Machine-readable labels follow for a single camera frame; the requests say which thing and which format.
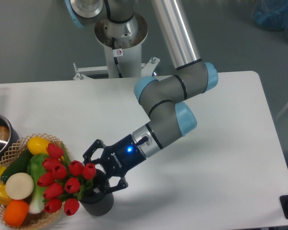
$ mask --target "silver metal tube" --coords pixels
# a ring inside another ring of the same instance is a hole
[[[103,8],[102,0],[70,0],[73,10],[84,18],[98,15]]]
[[[199,60],[200,54],[180,0],[152,0],[175,68]]]

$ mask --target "blue led light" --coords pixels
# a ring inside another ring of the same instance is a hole
[[[132,146],[129,146],[129,147],[127,148],[127,152],[132,152],[132,150],[133,150],[133,147],[132,147]]]

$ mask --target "gray floor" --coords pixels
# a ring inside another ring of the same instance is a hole
[[[156,56],[158,73],[174,74],[151,4],[139,2],[136,11],[149,26],[143,62]],[[183,1],[202,58],[219,72],[256,71],[274,119],[288,101],[288,40],[283,31],[254,25],[254,1],[217,2]],[[62,0],[0,0],[0,83],[71,80],[73,62],[78,67],[106,64],[93,25],[76,28]],[[288,113],[275,126],[288,164]]]

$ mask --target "cucumber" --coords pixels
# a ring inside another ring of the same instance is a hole
[[[27,170],[28,163],[33,157],[28,149],[19,154],[18,158],[12,162],[1,175],[1,181],[6,183],[10,176],[16,173],[24,173]]]

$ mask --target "green vegetable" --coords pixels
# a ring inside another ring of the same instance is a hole
[[[42,163],[48,157],[49,156],[44,153],[35,155],[31,158],[27,167],[27,173],[32,177],[34,181],[34,189],[32,192],[32,199],[29,206],[29,213],[32,214],[37,214],[44,210],[45,203],[43,202],[43,193],[46,190],[46,187],[38,186],[37,181],[43,174],[47,172],[43,168]]]
[[[6,183],[10,176],[16,173],[24,173],[27,169],[28,163],[33,155],[28,149],[19,154],[18,158],[12,162],[1,175],[1,181]]]

